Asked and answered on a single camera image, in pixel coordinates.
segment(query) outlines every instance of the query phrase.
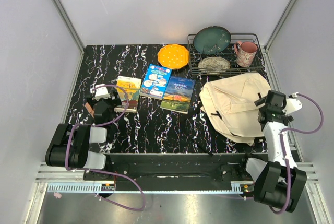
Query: white backdrop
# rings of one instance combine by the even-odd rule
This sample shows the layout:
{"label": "white backdrop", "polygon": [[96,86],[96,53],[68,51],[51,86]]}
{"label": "white backdrop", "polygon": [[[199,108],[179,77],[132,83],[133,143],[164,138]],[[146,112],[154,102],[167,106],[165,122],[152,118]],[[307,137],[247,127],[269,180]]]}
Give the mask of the white backdrop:
{"label": "white backdrop", "polygon": [[[334,219],[334,0],[298,0],[269,52],[284,93],[300,92],[324,111],[324,126],[315,134],[297,134],[306,162],[315,166],[328,209]],[[294,126],[310,131],[320,121],[316,107],[301,99]]]}
{"label": "white backdrop", "polygon": [[0,223],[22,223],[80,52],[51,0],[0,0]]}
{"label": "white backdrop", "polygon": [[84,44],[186,43],[207,26],[270,37],[289,0],[62,0]]}

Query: plate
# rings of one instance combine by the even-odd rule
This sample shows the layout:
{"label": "plate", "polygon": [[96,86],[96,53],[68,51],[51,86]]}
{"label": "plate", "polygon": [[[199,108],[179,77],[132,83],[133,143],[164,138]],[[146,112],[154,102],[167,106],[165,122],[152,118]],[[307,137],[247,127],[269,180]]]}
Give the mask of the plate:
{"label": "plate", "polygon": [[166,45],[158,52],[158,61],[163,67],[180,69],[188,64],[188,50],[181,45]]}
{"label": "plate", "polygon": [[205,58],[198,63],[198,69],[204,74],[219,74],[230,67],[230,62],[221,57]]}
{"label": "plate", "polygon": [[231,43],[231,34],[223,27],[207,27],[200,30],[194,38],[194,47],[199,53],[217,54]]}

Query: dish rack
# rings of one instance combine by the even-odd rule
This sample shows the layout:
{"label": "dish rack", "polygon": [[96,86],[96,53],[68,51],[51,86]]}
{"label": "dish rack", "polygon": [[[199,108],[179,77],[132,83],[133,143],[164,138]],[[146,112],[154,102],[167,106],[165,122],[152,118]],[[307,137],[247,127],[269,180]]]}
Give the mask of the dish rack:
{"label": "dish rack", "polygon": [[[232,33],[231,43],[229,46],[220,53],[216,54],[202,54],[199,53],[194,46],[194,38],[196,34],[188,35],[188,53],[189,53],[189,67],[193,76],[198,75],[238,75],[247,72],[257,72],[263,70],[265,67],[265,61],[260,48],[259,40],[256,34],[253,33]],[[236,63],[236,54],[234,52],[233,45],[235,42],[252,42],[257,45],[257,52],[253,59],[251,66],[240,67]],[[201,60],[208,57],[221,57],[230,62],[231,67],[229,69],[217,70],[214,68],[198,68],[198,64]]]}

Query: book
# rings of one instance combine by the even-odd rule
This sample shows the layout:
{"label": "book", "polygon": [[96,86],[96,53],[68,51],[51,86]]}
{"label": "book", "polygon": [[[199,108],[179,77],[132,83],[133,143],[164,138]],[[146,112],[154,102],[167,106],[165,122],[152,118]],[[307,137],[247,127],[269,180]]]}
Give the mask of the book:
{"label": "book", "polygon": [[139,94],[141,96],[162,100],[171,73],[172,70],[168,68],[151,64],[147,70]]}
{"label": "book", "polygon": [[[122,87],[129,96],[129,107],[126,110],[127,113],[137,112],[138,100],[139,100],[139,89],[141,85],[141,79],[118,76],[117,86]],[[118,95],[122,101],[122,105],[114,108],[115,112],[123,112],[126,105],[125,94],[117,88]]]}
{"label": "book", "polygon": [[178,113],[187,113],[192,100],[195,81],[172,76],[160,107]]}

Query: floral mug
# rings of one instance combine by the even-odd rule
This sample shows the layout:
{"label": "floral mug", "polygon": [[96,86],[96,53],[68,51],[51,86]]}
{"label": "floral mug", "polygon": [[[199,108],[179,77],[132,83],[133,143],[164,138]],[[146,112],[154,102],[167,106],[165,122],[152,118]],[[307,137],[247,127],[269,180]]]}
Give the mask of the floral mug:
{"label": "floral mug", "polygon": [[241,67],[249,67],[257,52],[257,45],[251,42],[238,41],[234,44],[234,51],[236,54],[236,63]]}

